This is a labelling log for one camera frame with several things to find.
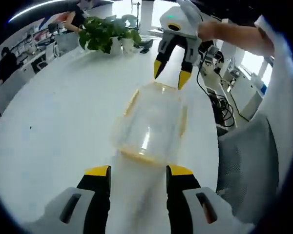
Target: human arm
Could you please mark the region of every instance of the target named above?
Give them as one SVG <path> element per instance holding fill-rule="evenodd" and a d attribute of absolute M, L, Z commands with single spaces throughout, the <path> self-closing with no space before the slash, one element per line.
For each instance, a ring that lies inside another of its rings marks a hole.
<path fill-rule="evenodd" d="M 256 55 L 274 55 L 273 43 L 260 27 L 209 21 L 199 24 L 198 37 L 203 41 L 220 39 Z"/>
<path fill-rule="evenodd" d="M 74 25 L 72 24 L 72 21 L 73 21 L 75 15 L 76 15 L 75 11 L 72 11 L 71 13 L 69 13 L 69 15 L 68 15 L 68 17 L 67 17 L 67 19 L 66 19 L 66 22 L 65 22 L 65 24 L 64 24 L 64 26 L 65 26 L 66 29 L 78 33 L 78 32 L 81 31 L 81 29 L 78 28 L 78 27 L 76 27 L 76 26 L 74 26 Z"/>

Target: plastic container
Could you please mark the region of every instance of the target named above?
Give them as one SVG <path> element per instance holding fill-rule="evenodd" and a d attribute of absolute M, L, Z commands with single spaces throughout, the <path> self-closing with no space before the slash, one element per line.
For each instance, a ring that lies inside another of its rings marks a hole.
<path fill-rule="evenodd" d="M 113 144 L 123 155 L 167 164 L 177 155 L 186 121 L 177 89 L 153 82 L 134 94 L 116 124 Z"/>

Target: black device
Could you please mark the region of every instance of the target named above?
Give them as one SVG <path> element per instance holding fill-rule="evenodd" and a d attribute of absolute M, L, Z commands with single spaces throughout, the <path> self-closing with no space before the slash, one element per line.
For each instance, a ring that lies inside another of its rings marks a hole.
<path fill-rule="evenodd" d="M 141 54 L 146 54 L 147 52 L 149 52 L 150 49 L 149 48 L 144 48 L 142 51 L 140 51 Z"/>

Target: mesh chair back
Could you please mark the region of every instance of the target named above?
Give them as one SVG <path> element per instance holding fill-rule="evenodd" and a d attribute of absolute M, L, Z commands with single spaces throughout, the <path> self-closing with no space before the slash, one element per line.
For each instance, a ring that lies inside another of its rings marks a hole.
<path fill-rule="evenodd" d="M 217 193 L 243 222 L 257 223 L 276 196 L 278 154 L 263 115 L 218 138 Z"/>

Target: potted plant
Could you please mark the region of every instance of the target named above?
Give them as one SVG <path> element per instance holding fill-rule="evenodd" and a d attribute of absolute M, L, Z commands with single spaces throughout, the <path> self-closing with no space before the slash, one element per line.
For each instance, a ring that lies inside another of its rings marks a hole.
<path fill-rule="evenodd" d="M 133 42 L 139 43 L 141 38 L 135 30 L 125 27 L 125 22 L 109 22 L 98 17 L 89 17 L 83 24 L 83 30 L 79 32 L 80 46 L 89 50 L 101 50 L 107 54 L 117 55 L 121 53 L 122 40 L 124 50 L 130 50 Z"/>
<path fill-rule="evenodd" d="M 123 33 L 121 26 L 98 17 L 89 17 L 79 32 L 79 44 L 85 49 L 101 50 L 103 53 L 117 55 L 121 53 L 119 36 Z"/>
<path fill-rule="evenodd" d="M 134 43 L 141 42 L 141 37 L 136 30 L 125 30 L 122 35 L 122 45 L 124 54 L 130 54 L 133 50 Z"/>

